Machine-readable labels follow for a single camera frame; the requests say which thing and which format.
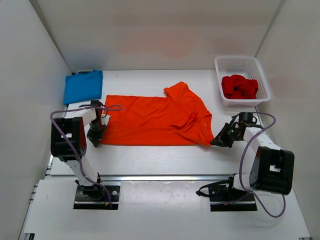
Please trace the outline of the blue t shirt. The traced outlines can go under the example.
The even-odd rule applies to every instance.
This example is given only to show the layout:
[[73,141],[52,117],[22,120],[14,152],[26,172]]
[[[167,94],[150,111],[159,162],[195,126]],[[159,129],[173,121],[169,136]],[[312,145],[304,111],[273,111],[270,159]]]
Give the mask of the blue t shirt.
[[65,77],[63,104],[69,105],[102,97],[103,72],[93,70],[85,73],[75,73]]

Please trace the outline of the orange t shirt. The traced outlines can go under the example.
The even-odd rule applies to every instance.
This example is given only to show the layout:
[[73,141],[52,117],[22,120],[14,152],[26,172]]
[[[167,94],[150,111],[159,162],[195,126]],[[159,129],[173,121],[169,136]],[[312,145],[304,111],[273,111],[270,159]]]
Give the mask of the orange t shirt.
[[212,114],[184,82],[164,88],[164,97],[108,95],[110,111],[101,144],[117,146],[210,145]]

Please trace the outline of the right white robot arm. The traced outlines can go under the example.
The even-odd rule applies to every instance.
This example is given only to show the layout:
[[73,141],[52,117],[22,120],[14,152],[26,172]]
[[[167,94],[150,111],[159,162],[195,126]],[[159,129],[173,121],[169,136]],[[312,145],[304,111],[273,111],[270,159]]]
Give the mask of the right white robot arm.
[[[286,196],[292,190],[295,155],[276,145],[265,133],[270,127],[263,127],[257,124],[257,121],[253,112],[240,112],[233,116],[229,123],[225,123],[210,144],[231,148],[236,141],[246,142],[240,159],[239,173],[233,176],[233,188]],[[255,158],[250,172],[243,173],[248,149],[253,150]]]

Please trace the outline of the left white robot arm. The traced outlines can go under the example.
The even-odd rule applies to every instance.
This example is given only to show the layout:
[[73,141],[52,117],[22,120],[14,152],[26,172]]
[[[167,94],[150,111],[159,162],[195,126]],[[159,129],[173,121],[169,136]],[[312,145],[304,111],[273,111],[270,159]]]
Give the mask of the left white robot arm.
[[102,118],[110,110],[99,100],[92,100],[71,110],[57,110],[50,114],[50,151],[73,171],[77,185],[86,191],[103,188],[99,173],[86,157],[87,140],[96,148],[107,128]]

